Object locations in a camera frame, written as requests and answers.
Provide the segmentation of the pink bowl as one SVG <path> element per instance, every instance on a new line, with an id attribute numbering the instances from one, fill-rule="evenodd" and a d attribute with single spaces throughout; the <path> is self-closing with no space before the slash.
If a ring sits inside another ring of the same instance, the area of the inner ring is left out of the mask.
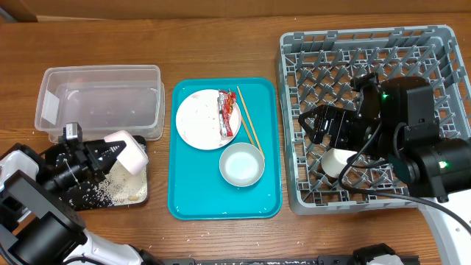
<path id="1" fill-rule="evenodd" d="M 149 162 L 139 143 L 125 130 L 104 137 L 105 142 L 124 141 L 126 146 L 117 156 L 117 161 L 132 175 L 138 175 Z"/>

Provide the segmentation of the white cup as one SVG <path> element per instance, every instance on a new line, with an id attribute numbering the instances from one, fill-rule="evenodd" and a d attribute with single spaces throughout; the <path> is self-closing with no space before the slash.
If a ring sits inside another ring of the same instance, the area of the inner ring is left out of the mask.
<path id="1" fill-rule="evenodd" d="M 331 148 L 322 156 L 322 170 L 329 177 L 337 178 L 341 170 L 347 165 L 347 160 L 355 154 L 355 151 Z"/>

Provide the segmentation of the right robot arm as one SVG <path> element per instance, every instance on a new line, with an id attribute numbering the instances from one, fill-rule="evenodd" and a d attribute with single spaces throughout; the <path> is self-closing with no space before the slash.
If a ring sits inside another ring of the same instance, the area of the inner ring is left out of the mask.
<path id="1" fill-rule="evenodd" d="M 350 193 L 415 202 L 436 240 L 443 264 L 470 263 L 470 140 L 440 136 L 434 94 L 423 77 L 380 81 L 376 73 L 351 79 L 358 106 L 348 110 L 320 105 L 300 114 L 310 141 L 330 137 L 332 149 L 352 152 L 337 176 Z M 366 169 L 389 163 L 408 194 L 355 188 L 344 184 L 362 155 Z"/>

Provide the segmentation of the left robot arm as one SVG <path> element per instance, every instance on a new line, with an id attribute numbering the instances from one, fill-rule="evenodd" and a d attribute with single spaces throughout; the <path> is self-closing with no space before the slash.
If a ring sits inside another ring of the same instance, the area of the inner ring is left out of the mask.
<path id="1" fill-rule="evenodd" d="M 103 180 L 134 141 L 65 141 L 38 154 L 17 143 L 1 157 L 1 256 L 9 264 L 161 264 L 146 250 L 87 231 L 59 195 Z"/>

